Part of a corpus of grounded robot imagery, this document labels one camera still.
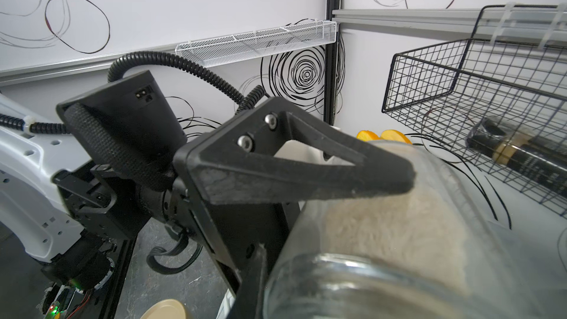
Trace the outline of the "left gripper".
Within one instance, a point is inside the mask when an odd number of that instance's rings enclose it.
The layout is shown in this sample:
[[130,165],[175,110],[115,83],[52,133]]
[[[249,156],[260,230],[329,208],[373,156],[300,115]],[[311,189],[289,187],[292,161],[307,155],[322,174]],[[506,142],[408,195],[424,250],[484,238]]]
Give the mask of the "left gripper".
[[[277,157],[297,141],[344,160]],[[227,319],[262,318],[268,273],[298,203],[404,194],[416,171],[404,157],[336,130],[282,97],[241,112],[181,147],[174,174],[137,178],[140,207],[207,249],[236,299]]]

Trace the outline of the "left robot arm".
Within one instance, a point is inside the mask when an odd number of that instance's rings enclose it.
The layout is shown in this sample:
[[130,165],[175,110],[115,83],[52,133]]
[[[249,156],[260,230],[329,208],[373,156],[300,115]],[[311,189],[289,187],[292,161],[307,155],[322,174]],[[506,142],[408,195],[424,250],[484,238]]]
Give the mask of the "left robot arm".
[[261,317],[261,295],[298,203],[409,192],[411,163],[343,134],[280,97],[192,141],[164,97],[80,97],[71,134],[39,134],[1,99],[1,222],[52,281],[88,292],[81,318],[112,318],[137,234],[150,218],[214,255],[236,294],[230,318]]

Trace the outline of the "glass rice jar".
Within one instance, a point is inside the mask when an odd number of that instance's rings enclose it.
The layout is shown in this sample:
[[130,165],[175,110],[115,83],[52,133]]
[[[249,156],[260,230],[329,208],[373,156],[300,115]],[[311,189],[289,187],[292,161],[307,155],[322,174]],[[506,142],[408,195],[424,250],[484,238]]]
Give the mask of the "glass rice jar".
[[270,274],[265,318],[544,318],[455,173],[415,146],[411,191],[308,201]]

